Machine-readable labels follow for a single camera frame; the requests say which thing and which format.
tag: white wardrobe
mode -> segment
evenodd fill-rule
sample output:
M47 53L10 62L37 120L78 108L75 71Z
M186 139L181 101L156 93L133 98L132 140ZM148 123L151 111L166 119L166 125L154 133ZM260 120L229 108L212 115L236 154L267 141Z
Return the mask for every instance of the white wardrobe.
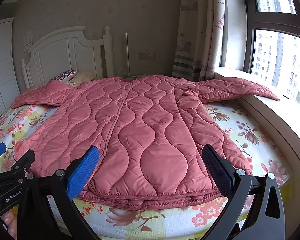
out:
M14 18L0 20L0 115L20 94L13 68L11 35Z

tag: jacket sleeve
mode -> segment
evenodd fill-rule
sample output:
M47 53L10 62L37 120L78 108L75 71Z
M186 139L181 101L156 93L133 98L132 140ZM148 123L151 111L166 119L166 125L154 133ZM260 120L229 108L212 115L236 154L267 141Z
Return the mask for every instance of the jacket sleeve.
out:
M74 90L75 88L71 85L52 80L41 87L21 93L14 100L11 108L28 104L61 106Z
M201 81L188 88L196 92L203 103L234 99L244 95L280 100L269 88L242 78L227 77Z

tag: pink quilted jacket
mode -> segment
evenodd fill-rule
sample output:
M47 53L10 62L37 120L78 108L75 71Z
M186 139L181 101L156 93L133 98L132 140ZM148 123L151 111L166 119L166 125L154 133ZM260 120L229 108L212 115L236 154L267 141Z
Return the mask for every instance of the pink quilted jacket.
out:
M130 210L198 205L220 196L200 156L211 144L234 167L251 173L235 143L203 103L255 94L278 100L239 78L189 82L167 76L105 78L74 88L51 81L18 96L24 104L59 106L15 152L35 152L38 176L65 169L90 145L100 159L80 197Z

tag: bed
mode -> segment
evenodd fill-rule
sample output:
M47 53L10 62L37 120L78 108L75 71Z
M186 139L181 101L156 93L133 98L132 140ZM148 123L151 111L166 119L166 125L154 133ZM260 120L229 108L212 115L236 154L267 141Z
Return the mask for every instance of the bed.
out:
M62 71L76 69L89 71L95 78L114 76L111 35L106 27L102 40L88 41L83 35L85 27L70 27L44 36L31 48L28 64L22 62L23 73L28 88L45 84ZM205 105L213 120L236 143L250 163L255 176L273 172L280 185L284 202L293 197L292 171L278 147L267 133L235 100L214 102ZM27 105L7 109L0 118L0 143L4 142L7 152L0 157L0 172L10 169L14 150L19 148L57 107ZM244 220L252 203L247 199L240 220ZM61 230L67 231L58 213L53 198L49 199L53 213ZM204 235L213 224L227 199L219 197L205 204L183 208L147 211L123 211L95 202L74 200L82 216L90 226L105 239L192 239ZM140 214L142 219L133 223L130 218ZM124 219L128 225L115 226L113 218Z

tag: bedpost finial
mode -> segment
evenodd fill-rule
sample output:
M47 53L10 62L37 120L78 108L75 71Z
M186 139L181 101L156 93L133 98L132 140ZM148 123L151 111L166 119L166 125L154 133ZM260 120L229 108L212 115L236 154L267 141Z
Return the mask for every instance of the bedpost finial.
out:
M106 34L110 34L110 27L109 26L106 26L105 27L105 35Z

